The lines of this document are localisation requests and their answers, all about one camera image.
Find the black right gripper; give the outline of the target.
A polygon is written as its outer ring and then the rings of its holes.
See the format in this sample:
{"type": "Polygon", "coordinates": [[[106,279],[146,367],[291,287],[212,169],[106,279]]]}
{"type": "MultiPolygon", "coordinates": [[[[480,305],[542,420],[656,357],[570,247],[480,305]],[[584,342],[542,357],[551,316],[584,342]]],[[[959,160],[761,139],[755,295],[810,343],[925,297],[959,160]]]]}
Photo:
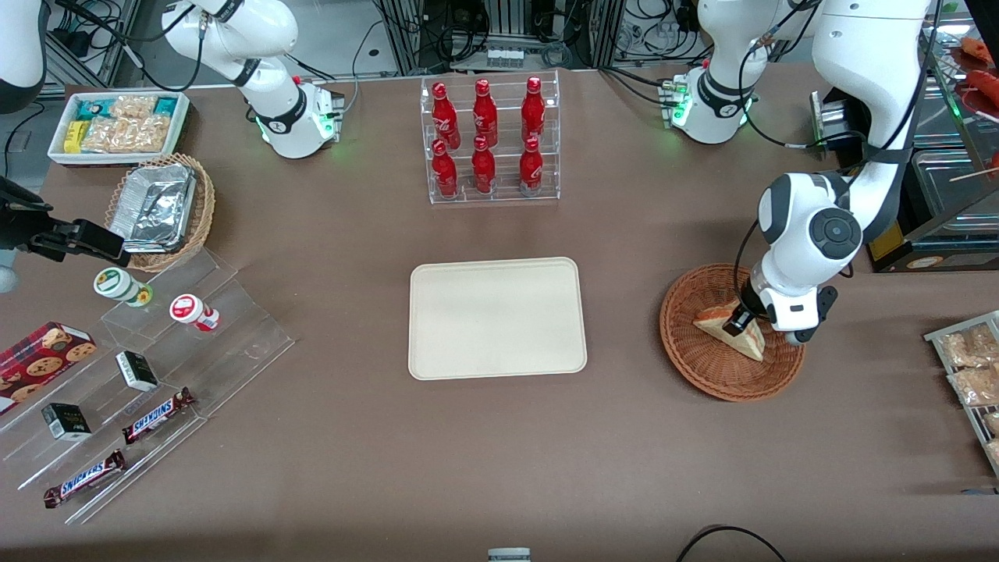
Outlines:
{"type": "Polygon", "coordinates": [[[1,249],[15,250],[30,242],[31,254],[50,261],[63,262],[67,255],[82,255],[117,267],[127,267],[130,254],[124,249],[125,240],[89,220],[74,220],[54,226],[56,240],[33,237],[52,228],[49,216],[52,210],[53,207],[41,196],[2,176],[1,249]]]}

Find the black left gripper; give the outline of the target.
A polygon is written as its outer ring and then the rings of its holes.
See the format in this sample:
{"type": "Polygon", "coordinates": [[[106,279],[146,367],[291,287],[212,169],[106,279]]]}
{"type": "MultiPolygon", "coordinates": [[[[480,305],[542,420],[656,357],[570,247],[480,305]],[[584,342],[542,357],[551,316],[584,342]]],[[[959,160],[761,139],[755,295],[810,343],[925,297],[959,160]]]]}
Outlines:
{"type": "Polygon", "coordinates": [[[738,337],[745,332],[756,332],[759,331],[760,321],[772,322],[770,310],[757,295],[749,279],[739,283],[738,303],[739,309],[734,309],[722,326],[727,335],[738,337]]]}

